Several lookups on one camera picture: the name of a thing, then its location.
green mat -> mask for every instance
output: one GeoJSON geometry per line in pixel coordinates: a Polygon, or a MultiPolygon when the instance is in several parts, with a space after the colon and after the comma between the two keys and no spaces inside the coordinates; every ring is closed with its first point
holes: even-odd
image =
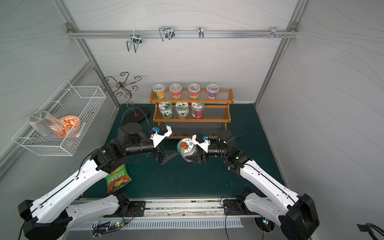
{"type": "MultiPolygon", "coordinates": [[[[148,121],[151,127],[157,126],[153,122],[154,104],[135,104],[134,107],[148,107],[151,114],[148,121]]],[[[108,136],[107,142],[117,136],[117,129],[126,105],[122,105],[116,121],[108,136]]],[[[284,184],[277,168],[265,133],[252,104],[231,104],[231,123],[228,129],[234,136],[243,135],[237,140],[237,146],[253,158],[261,168],[267,171],[277,181],[284,184]]],[[[142,120],[140,124],[143,131],[148,132],[147,122],[142,120]]],[[[162,152],[176,150],[178,139],[165,139],[160,143],[162,152]]],[[[144,156],[136,156],[134,160],[140,160],[144,156]]],[[[126,161],[128,174],[132,182],[122,188],[128,197],[236,197],[244,189],[250,189],[260,196],[265,196],[249,181],[235,172],[228,171],[220,158],[210,158],[208,164],[198,165],[186,162],[181,156],[171,159],[167,164],[159,165],[153,156],[148,156],[140,162],[126,161]]],[[[107,193],[107,183],[102,179],[84,192],[85,198],[102,198],[107,193]]]]}

green snack bag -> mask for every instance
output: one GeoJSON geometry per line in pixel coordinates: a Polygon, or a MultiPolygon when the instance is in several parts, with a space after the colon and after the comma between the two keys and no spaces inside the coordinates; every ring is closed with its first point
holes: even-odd
{"type": "Polygon", "coordinates": [[[111,195],[113,192],[132,181],[132,178],[128,175],[127,167],[124,164],[118,167],[110,175],[106,176],[105,180],[107,180],[108,195],[111,195]]]}

orange patterned bowl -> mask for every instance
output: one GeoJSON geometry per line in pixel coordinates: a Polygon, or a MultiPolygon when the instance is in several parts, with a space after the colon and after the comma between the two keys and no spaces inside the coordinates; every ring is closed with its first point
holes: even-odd
{"type": "Polygon", "coordinates": [[[59,137],[68,137],[74,136],[78,133],[79,131],[79,126],[80,126],[80,119],[76,116],[66,116],[63,118],[60,118],[59,121],[63,124],[63,131],[61,133],[61,136],[59,137]]]}

white wire basket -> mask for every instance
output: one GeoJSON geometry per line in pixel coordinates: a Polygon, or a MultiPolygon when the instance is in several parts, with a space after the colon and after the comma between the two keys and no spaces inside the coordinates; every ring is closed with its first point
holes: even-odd
{"type": "Polygon", "coordinates": [[[76,116],[78,120],[74,125],[79,126],[59,138],[44,136],[27,122],[12,141],[40,156],[73,156],[105,99],[98,86],[72,86],[65,81],[36,112],[46,110],[57,119],[76,116]]]}

wooden spice rack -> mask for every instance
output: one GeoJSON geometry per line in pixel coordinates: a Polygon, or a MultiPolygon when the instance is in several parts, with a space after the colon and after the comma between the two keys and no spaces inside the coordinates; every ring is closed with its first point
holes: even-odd
{"type": "Polygon", "coordinates": [[[171,139],[182,139],[185,137],[192,137],[193,134],[202,133],[210,136],[220,129],[227,129],[227,123],[231,122],[231,115],[229,112],[229,104],[234,103],[232,89],[220,90],[215,99],[209,99],[206,90],[201,90],[198,99],[191,99],[188,90],[182,90],[181,97],[174,99],[169,90],[166,90],[163,99],[157,99],[156,94],[151,91],[149,102],[155,103],[155,113],[153,121],[158,124],[166,123],[172,128],[174,135],[169,137],[171,139]],[[173,117],[164,119],[158,110],[160,102],[192,102],[205,103],[204,116],[201,118],[194,118],[191,115],[191,105],[189,105],[189,117],[180,119],[177,117],[175,105],[172,105],[173,117]]]}

